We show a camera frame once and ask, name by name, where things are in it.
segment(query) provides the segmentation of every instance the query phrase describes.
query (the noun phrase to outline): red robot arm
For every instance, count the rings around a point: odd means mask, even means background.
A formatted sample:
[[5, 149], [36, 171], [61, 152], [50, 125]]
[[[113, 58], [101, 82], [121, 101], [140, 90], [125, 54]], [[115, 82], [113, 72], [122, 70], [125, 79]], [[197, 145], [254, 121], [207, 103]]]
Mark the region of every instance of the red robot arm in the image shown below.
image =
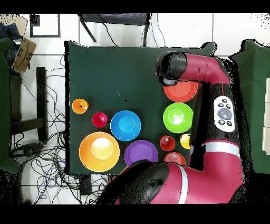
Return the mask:
[[205, 147], [204, 168], [199, 171], [176, 163], [158, 162], [145, 165], [139, 172], [142, 165], [135, 165], [120, 174], [121, 181], [118, 178], [112, 180], [103, 196], [113, 192], [111, 186], [117, 189], [122, 182], [116, 204], [229, 202], [243, 183], [243, 173], [228, 72], [216, 58], [165, 52], [158, 58], [156, 75], [165, 86], [189, 80], [208, 85], [208, 95], [202, 102], [204, 109], [200, 111], [205, 123], [199, 125], [203, 130], [199, 144]]

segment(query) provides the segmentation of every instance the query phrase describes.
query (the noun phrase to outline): white tiled floor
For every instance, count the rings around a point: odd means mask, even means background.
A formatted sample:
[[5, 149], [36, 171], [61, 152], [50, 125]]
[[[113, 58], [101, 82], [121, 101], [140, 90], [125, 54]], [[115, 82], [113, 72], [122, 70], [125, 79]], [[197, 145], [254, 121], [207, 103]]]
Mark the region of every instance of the white tiled floor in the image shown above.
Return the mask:
[[[25, 37], [37, 44], [34, 52], [34, 56], [31, 59], [31, 69], [27, 69], [25, 73], [22, 73], [23, 82], [29, 89], [29, 91], [36, 97], [36, 79], [35, 72], [36, 67], [46, 67], [47, 76], [56, 74], [64, 76], [64, 69], [60, 65], [60, 59], [64, 54], [64, 41], [72, 40], [84, 46], [113, 46], [111, 39], [109, 38], [105, 27], [101, 23], [88, 23], [90, 31], [97, 39], [97, 43], [94, 43], [88, 36], [83, 26], [79, 23], [79, 18], [76, 14], [61, 14], [61, 37], [60, 38], [30, 38], [30, 21], [29, 15], [23, 15], [28, 19], [28, 25], [25, 33]], [[41, 26], [33, 27], [33, 34], [56, 34], [57, 33], [57, 15], [47, 14], [41, 15]], [[268, 44], [270, 42], [270, 28], [269, 21], [266, 17], [260, 14], [158, 14], [159, 27], [164, 35], [166, 46], [180, 46], [180, 47], [201, 47], [205, 42], [214, 41], [218, 44], [215, 55], [221, 55], [227, 57], [233, 53], [236, 53], [240, 49], [240, 44], [244, 39], [256, 39], [261, 44]], [[157, 45], [159, 47], [164, 46], [162, 35], [157, 26], [157, 14], [152, 17], [152, 26], [149, 26], [147, 35], [147, 46], [156, 47], [153, 33]], [[131, 26], [131, 25], [117, 25], [108, 24], [109, 32], [118, 46], [140, 46], [143, 26]], [[57, 109], [65, 114], [64, 106], [64, 78], [52, 76], [47, 79], [47, 84], [54, 91], [57, 92]], [[48, 92], [54, 97], [55, 93], [51, 89], [47, 89]], [[50, 95], [47, 96], [48, 104], [47, 109], [50, 113], [48, 120], [52, 121], [55, 118], [53, 112], [53, 100]], [[22, 118], [31, 119], [36, 117], [36, 101], [22, 86]], [[58, 131], [65, 129], [64, 123], [56, 123]], [[56, 132], [56, 127], [53, 125], [49, 128], [49, 135]], [[16, 140], [21, 138], [21, 134], [16, 135]], [[31, 130], [25, 132], [25, 138], [21, 140], [22, 144], [38, 142], [37, 131]], [[56, 137], [51, 139], [47, 144], [50, 146], [56, 145]], [[43, 165], [48, 164], [44, 160], [40, 160]], [[38, 172], [42, 172], [41, 168], [35, 161], [32, 163], [34, 169]], [[31, 162], [28, 162], [23, 171], [22, 177], [22, 192], [25, 199], [31, 199], [33, 202], [38, 197], [37, 180], [40, 177], [32, 167]], [[99, 179], [99, 175], [93, 175], [92, 180]], [[95, 183], [93, 191], [98, 190], [100, 182]], [[50, 204], [56, 193], [59, 191], [58, 186], [48, 188], [46, 195], [50, 195], [50, 198], [41, 199], [37, 204]], [[77, 204], [79, 203], [72, 195], [69, 189], [63, 189], [59, 193], [60, 204]], [[55, 198], [54, 204], [58, 204], [58, 199]]]

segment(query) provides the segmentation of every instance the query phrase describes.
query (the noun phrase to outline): cardboard box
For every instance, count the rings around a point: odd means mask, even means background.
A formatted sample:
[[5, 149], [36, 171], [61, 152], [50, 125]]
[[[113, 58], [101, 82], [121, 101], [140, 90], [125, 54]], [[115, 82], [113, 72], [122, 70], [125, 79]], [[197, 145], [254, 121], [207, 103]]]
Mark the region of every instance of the cardboard box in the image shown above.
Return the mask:
[[0, 23], [4, 24], [5, 26], [15, 23], [19, 34], [24, 36], [28, 21], [26, 18], [16, 14], [1, 14]]
[[36, 48], [35, 43], [28, 40], [27, 38], [23, 38], [23, 41], [17, 52], [16, 58], [13, 62], [12, 68], [18, 71], [26, 71], [35, 48]]
[[20, 44], [20, 48], [17, 52], [12, 68], [16, 71], [26, 71], [30, 59], [36, 48], [36, 44], [24, 37], [26, 26], [28, 24], [27, 19], [16, 14], [1, 14], [0, 23], [4, 25], [10, 25], [15, 23], [19, 34], [23, 37], [22, 40], [14, 41]]

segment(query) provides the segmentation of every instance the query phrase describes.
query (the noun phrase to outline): robot control buttons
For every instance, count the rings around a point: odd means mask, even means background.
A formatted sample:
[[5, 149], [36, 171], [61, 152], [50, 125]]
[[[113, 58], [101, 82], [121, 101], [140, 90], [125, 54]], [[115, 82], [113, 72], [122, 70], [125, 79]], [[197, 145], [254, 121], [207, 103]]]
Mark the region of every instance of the robot control buttons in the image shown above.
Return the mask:
[[232, 112], [227, 108], [221, 108], [217, 115], [224, 120], [231, 120], [233, 116]]
[[214, 100], [214, 124], [224, 132], [235, 130], [233, 103], [226, 96]]
[[219, 123], [220, 125], [223, 125], [223, 124], [225, 124], [225, 121], [224, 121], [224, 120], [219, 120], [218, 123]]

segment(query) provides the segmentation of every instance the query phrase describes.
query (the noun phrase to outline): lime green bowl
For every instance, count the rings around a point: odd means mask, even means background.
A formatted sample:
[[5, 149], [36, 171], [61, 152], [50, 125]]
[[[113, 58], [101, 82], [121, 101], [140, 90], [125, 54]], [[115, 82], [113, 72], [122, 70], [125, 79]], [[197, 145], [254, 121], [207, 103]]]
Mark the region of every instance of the lime green bowl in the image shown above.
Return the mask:
[[176, 102], [166, 108], [163, 114], [163, 122], [170, 132], [183, 133], [191, 128], [193, 111], [182, 103]]

